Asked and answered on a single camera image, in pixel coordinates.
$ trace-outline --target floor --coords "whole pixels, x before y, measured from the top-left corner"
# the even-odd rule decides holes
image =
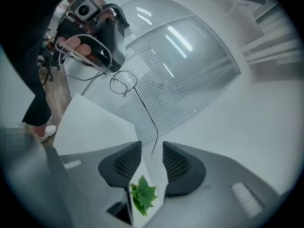
[[[47,71],[45,68],[40,69],[39,72],[40,78],[46,77]],[[47,95],[48,105],[52,111],[52,116],[47,124],[56,125],[58,127],[67,106],[72,100],[72,97],[67,86],[66,77],[62,74],[62,72],[56,68],[53,68],[52,73],[54,77],[53,82],[48,80],[43,88]],[[47,139],[43,142],[43,145],[53,145],[54,138],[55,136],[52,136],[51,138]]]

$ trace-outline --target white cable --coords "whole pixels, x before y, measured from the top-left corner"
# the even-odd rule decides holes
[[[88,60],[87,58],[85,58],[83,55],[79,54],[78,52],[76,52],[74,49],[72,49],[71,47],[69,47],[69,46],[67,45],[68,41],[71,40],[72,38],[81,37],[81,36],[90,37],[91,39],[93,39],[93,40],[95,40],[97,43],[99,43],[99,44],[108,52],[108,54],[109,54],[109,56],[110,56],[110,63],[109,63],[109,66],[106,68],[106,70],[102,70],[102,69],[101,69],[99,66],[97,66],[95,63],[91,62],[90,60]],[[122,82],[122,81],[118,80],[117,78],[115,78],[115,75],[112,76],[111,74],[108,73],[108,69],[110,68],[110,66],[112,66],[112,55],[111,55],[111,52],[110,52],[110,50],[109,50],[103,43],[101,43],[99,40],[97,40],[97,39],[94,38],[93,36],[88,35],[88,34],[74,35],[74,36],[70,37],[68,40],[66,40],[65,42],[62,42],[62,43],[59,44],[59,45],[62,47],[61,49],[58,48],[58,44],[59,44],[59,43],[58,43],[58,40],[57,40],[57,41],[55,42],[55,49],[59,52],[59,60],[58,60],[58,61],[59,61],[59,67],[60,67],[61,72],[62,72],[65,76],[71,77],[71,78],[74,78],[74,79],[78,79],[78,80],[80,80],[80,81],[88,81],[88,80],[91,80],[91,79],[100,77],[100,76],[103,75],[103,74],[106,74],[107,76],[110,76],[113,80],[117,80],[119,83],[123,84],[123,86],[125,87],[125,92],[124,92],[123,96],[126,96],[127,92],[130,91],[130,90],[128,89],[128,86],[127,86],[124,82]],[[94,76],[94,77],[92,77],[92,78],[85,79],[85,80],[84,80],[84,79],[77,78],[77,77],[73,77],[73,76],[70,76],[70,75],[67,75],[67,74],[64,72],[64,70],[62,69],[63,66],[62,66],[61,60],[60,60],[60,59],[61,59],[61,54],[66,55],[66,56],[68,56],[69,58],[72,58],[72,57],[71,57],[70,55],[68,55],[66,52],[64,52],[64,51],[63,51],[64,49],[67,49],[68,51],[73,52],[77,57],[80,57],[83,61],[85,61],[86,63],[88,63],[88,64],[90,64],[90,65],[92,65],[92,66],[94,66],[98,71],[102,72],[102,74],[97,75],[97,76]]]

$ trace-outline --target hand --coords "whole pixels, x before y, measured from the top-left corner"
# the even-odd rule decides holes
[[[110,18],[112,20],[114,20],[114,15],[112,13],[112,11],[110,9],[107,9],[106,11],[104,11],[98,18],[99,21],[104,21],[106,20],[107,18]],[[83,23],[83,26],[90,30],[91,32],[94,33],[94,29],[91,28],[89,26],[88,23]],[[57,41],[57,43],[63,43],[63,42],[66,42],[67,39],[66,38],[63,38],[63,37],[60,37]],[[92,50],[91,48],[87,45],[87,44],[81,44],[81,41],[78,37],[74,37],[70,40],[68,40],[67,46],[69,46],[70,48],[72,48],[73,50],[75,50],[76,52],[78,52],[79,54],[83,55],[84,57],[86,57],[87,59],[89,59],[90,61],[93,61],[95,59],[95,57],[91,54]]]

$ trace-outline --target ceiling light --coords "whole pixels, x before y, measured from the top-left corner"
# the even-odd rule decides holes
[[[165,68],[168,70],[168,72],[171,74],[171,76],[174,77],[173,74],[171,73],[171,71],[168,69],[168,67],[167,67],[164,63],[163,63],[163,65],[164,65]]]
[[[174,47],[180,52],[180,54],[186,58],[187,55],[183,52],[183,50],[166,34],[166,38],[168,41],[171,42],[172,45],[174,45]]]
[[[140,17],[141,19],[143,19],[144,21],[146,21],[149,25],[152,25],[152,22],[148,19],[146,19],[144,16],[137,14],[138,17]]]
[[[168,30],[170,30],[176,37],[189,49],[189,51],[192,51],[193,47],[188,43],[188,41],[185,40],[184,37],[180,35],[179,32],[177,32],[172,26],[168,27]]]
[[[152,62],[152,64],[154,65],[154,67],[156,67],[156,68],[158,68],[154,63],[153,63],[153,61],[150,59],[150,61]]]
[[[205,39],[207,39],[207,35],[200,29],[198,28],[197,26],[195,26],[194,24],[192,24],[191,22],[189,22],[195,29],[197,29]]]
[[[142,13],[145,13],[146,15],[149,15],[150,17],[152,17],[152,13],[147,11],[147,10],[144,10],[144,9],[141,9],[139,7],[136,7],[137,11],[140,11]]]

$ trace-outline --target green plant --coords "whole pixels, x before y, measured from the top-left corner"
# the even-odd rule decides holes
[[[135,207],[142,216],[147,216],[148,208],[154,207],[151,202],[158,198],[158,196],[155,195],[156,187],[149,187],[143,175],[138,180],[138,185],[132,183],[130,186],[132,190],[130,193],[133,196]]]

